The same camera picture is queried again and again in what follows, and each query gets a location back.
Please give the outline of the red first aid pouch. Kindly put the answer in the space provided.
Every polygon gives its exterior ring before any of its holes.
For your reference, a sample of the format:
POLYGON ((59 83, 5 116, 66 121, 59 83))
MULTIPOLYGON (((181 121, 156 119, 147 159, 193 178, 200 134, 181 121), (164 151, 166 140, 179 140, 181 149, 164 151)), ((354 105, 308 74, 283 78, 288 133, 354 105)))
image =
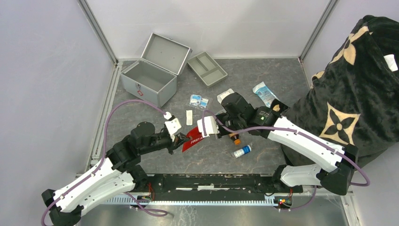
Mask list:
POLYGON ((198 127, 194 127, 186 134, 186 136, 189 140, 183 143, 182 153, 184 153, 192 146, 196 145, 197 143, 199 143, 201 140, 204 139, 198 127))

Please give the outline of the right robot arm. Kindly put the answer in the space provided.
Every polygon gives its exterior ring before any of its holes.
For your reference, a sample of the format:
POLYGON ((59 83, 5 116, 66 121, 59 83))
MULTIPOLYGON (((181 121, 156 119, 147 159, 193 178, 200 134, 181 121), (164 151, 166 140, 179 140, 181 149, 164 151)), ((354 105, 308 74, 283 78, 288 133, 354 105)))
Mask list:
POLYGON ((212 134, 221 137, 247 132, 278 142, 313 161, 310 165, 279 166, 271 180, 275 191, 284 192, 294 186, 321 186, 337 195, 347 194, 353 174, 359 168, 355 146, 334 144, 317 137, 279 111, 267 106, 254 108, 237 92, 224 92, 217 99, 225 111, 211 117, 212 134))

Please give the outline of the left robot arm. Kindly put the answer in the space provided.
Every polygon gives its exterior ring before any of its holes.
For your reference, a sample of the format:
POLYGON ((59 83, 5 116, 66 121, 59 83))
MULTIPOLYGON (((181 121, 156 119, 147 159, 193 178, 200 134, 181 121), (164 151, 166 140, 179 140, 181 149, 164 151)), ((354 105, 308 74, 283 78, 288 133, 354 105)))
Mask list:
POLYGON ((141 122, 117 142, 95 166, 65 187, 42 193, 55 226, 73 226, 81 217, 102 202, 124 192, 144 191, 148 175, 140 166, 144 154, 167 149, 170 154, 190 138, 179 133, 176 119, 164 123, 159 133, 152 123, 141 122))

